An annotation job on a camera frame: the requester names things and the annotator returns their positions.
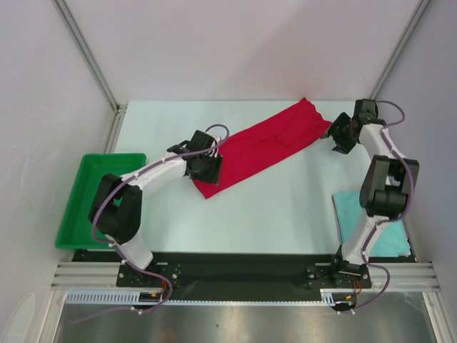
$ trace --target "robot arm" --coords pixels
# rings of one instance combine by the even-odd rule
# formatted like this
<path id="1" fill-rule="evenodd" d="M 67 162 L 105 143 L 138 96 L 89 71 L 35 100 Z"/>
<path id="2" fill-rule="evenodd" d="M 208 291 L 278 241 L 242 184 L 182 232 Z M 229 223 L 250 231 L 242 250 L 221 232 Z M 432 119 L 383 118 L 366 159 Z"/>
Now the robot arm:
<path id="1" fill-rule="evenodd" d="M 220 137 L 196 131 L 190 141 L 172 146 L 154 163 L 120 177 L 107 174 L 101 180 L 92 204 L 90 222 L 94 222 L 110 193 L 124 184 L 102 209 L 96 227 L 116 243 L 117 249 L 131 263 L 140 269 L 147 268 L 154 257 L 139 232 L 142 199 L 183 176 L 217 184 L 222 165 L 222 156 L 216 149 L 219 141 Z"/>
<path id="2" fill-rule="evenodd" d="M 333 274 L 339 279 L 342 275 L 358 279 L 364 273 L 371 249 L 388 223 L 403 213 L 411 195 L 411 181 L 416 184 L 419 163 L 402 155 L 385 125 L 378 118 L 376 102 L 362 99 L 356 101 L 352 118 L 346 113 L 340 114 L 323 137 L 332 136 L 336 143 L 333 150 L 342 154 L 349 153 L 360 143 L 371 158 L 359 198 L 363 213 L 349 240 L 338 250 L 332 266 Z M 410 169 L 413 180 L 408 178 L 400 159 Z"/>

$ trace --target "teal cloth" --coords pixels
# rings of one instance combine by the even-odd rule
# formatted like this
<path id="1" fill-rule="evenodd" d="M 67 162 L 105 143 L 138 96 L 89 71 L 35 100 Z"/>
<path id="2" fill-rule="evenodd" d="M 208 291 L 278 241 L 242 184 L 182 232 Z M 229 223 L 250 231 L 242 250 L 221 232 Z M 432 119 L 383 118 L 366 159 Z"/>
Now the teal cloth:
<path id="1" fill-rule="evenodd" d="M 362 214 L 358 196 L 359 191 L 341 192 L 333 195 L 343 243 L 351 236 Z M 386 227 L 370 252 L 372 257 L 398 257 L 409 254 L 411 252 L 401 220 L 390 223 Z"/>

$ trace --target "shiny floor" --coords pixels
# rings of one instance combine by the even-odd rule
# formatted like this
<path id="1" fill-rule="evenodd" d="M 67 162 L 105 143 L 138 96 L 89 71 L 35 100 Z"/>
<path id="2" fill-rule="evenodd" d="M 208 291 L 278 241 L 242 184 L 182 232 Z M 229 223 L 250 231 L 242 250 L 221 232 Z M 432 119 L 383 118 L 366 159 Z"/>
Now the shiny floor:
<path id="1" fill-rule="evenodd" d="M 421 294 L 385 294 L 355 315 L 338 316 L 328 307 L 165 306 L 71 323 L 106 309 L 66 305 L 54 343 L 436 342 Z"/>

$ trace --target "green tray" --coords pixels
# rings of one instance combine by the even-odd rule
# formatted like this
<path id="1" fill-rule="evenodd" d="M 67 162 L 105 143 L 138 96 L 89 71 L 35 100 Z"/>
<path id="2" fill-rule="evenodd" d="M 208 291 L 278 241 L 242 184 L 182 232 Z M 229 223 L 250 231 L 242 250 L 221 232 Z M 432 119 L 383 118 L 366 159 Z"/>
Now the green tray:
<path id="1" fill-rule="evenodd" d="M 145 154 L 88 154 L 81 160 L 78 175 L 56 240 L 60 249 L 108 249 L 92 239 L 89 211 L 101 178 L 122 175 L 146 165 Z M 105 238 L 97 232 L 97 237 Z"/>

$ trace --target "red cloth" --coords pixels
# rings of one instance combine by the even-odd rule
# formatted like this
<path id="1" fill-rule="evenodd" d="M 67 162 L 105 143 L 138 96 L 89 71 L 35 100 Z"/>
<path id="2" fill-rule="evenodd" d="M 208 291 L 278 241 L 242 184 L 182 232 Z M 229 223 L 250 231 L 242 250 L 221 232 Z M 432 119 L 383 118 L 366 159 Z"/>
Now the red cloth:
<path id="1" fill-rule="evenodd" d="M 194 184 L 208 199 L 306 148 L 322 137 L 330 125 L 331 122 L 323 120 L 316 107 L 303 98 L 228 138 L 219 148 L 219 154 L 224 157 L 219 184 L 200 181 Z"/>

